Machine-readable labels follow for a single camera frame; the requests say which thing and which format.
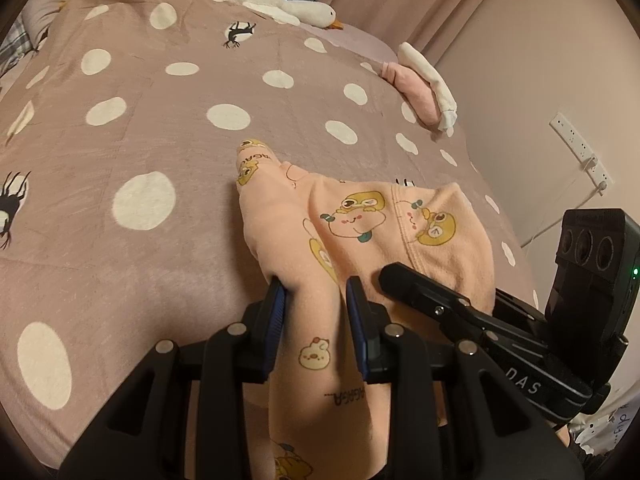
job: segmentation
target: bed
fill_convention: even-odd
[[[246,137],[336,179],[459,183],[496,287],[537,305],[463,127],[425,128],[377,75],[387,54],[328,32],[217,0],[70,0],[23,63],[0,102],[0,401],[43,463],[158,340],[203,340],[264,294],[235,186]],[[273,468],[265,394],[245,390],[255,478]]]

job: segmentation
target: plaid pillowcase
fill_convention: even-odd
[[[22,14],[19,14],[0,45],[0,76],[14,67],[30,50],[33,50],[33,45],[24,29]]]

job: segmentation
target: cartoon bear print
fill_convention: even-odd
[[[302,227],[305,229],[307,234],[310,236],[309,238],[309,249],[311,249],[311,253],[314,258],[318,261],[320,266],[326,271],[326,273],[331,276],[331,279],[334,280],[335,283],[338,283],[338,277],[335,274],[334,264],[329,257],[329,254],[326,252],[316,229],[314,228],[311,220],[308,218],[303,219]]]
[[[238,146],[238,153],[240,153],[245,148],[266,148],[267,145],[258,139],[245,139],[240,142],[240,146]]]
[[[293,446],[278,446],[282,448],[284,455],[275,458],[276,480],[306,480],[314,469],[298,456]]]
[[[397,202],[401,221],[415,234],[414,240],[422,245],[438,246],[447,243],[456,234],[456,219],[444,211],[433,213],[422,206],[422,200]]]
[[[328,339],[315,337],[309,346],[305,346],[300,350],[298,361],[307,370],[322,370],[327,368],[329,361],[331,361],[331,354],[329,354],[328,349]]]
[[[240,170],[238,171],[238,184],[240,184],[240,186],[244,186],[251,180],[252,175],[256,171],[258,171],[257,160],[249,160],[247,162],[243,162],[240,165]]]
[[[382,225],[386,215],[385,198],[379,191],[353,193],[342,200],[335,213],[321,214],[320,218],[329,224],[329,231],[340,238],[357,238],[364,243],[371,240],[372,231]]]

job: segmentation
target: cartoon bird print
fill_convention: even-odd
[[[249,180],[251,180],[252,175],[258,171],[258,161],[257,160],[248,160],[243,162],[240,165],[240,171],[238,173],[238,184],[240,186],[244,186]]]
[[[253,25],[247,22],[235,22],[229,25],[227,30],[225,31],[226,41],[224,44],[225,48],[235,48],[240,46],[240,42],[244,40],[248,40],[254,34],[254,28],[256,23]]]
[[[266,148],[267,145],[258,139],[245,139],[238,146],[238,153],[240,153],[245,148]]]
[[[319,337],[313,338],[309,346],[300,350],[298,362],[307,370],[323,370],[331,362],[329,354],[329,340]]]
[[[385,198],[379,191],[363,191],[347,196],[335,213],[321,214],[329,224],[329,230],[340,238],[357,238],[365,243],[371,240],[372,231],[386,220],[382,212]]]
[[[5,240],[0,245],[0,250],[4,250],[11,244],[11,225],[14,223],[15,216],[20,211],[27,196],[27,178],[30,174],[31,172],[27,173],[18,185],[16,179],[20,176],[20,172],[15,173],[13,177],[9,172],[4,184],[2,184],[2,191],[0,192],[0,240],[2,238],[5,238]]]
[[[314,469],[302,460],[289,444],[278,444],[284,452],[284,456],[275,458],[275,480],[306,480]]]
[[[422,200],[416,200],[415,202],[409,202],[408,200],[401,200],[397,202],[398,210],[401,215],[401,219],[405,218],[409,222],[410,228],[417,234],[418,230],[421,230],[425,226],[425,220],[429,219],[423,215]]]
[[[305,218],[302,221],[302,227],[311,237],[309,238],[309,249],[311,249],[311,253],[313,254],[314,258],[318,261],[318,263],[326,271],[326,273],[331,276],[331,279],[334,280],[335,283],[338,283],[338,276],[336,276],[334,264],[332,263],[329,254],[324,248],[324,245],[320,241],[320,238],[316,233],[316,229],[311,223],[311,220]]]
[[[293,164],[291,164],[285,172],[285,176],[287,177],[287,180],[290,181],[293,189],[296,189],[298,187],[298,182],[309,174],[310,173],[307,170],[303,170]]]

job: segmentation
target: pink sock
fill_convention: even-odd
[[[424,124],[431,126],[440,121],[436,95],[417,73],[398,63],[384,63],[380,76],[404,94]]]

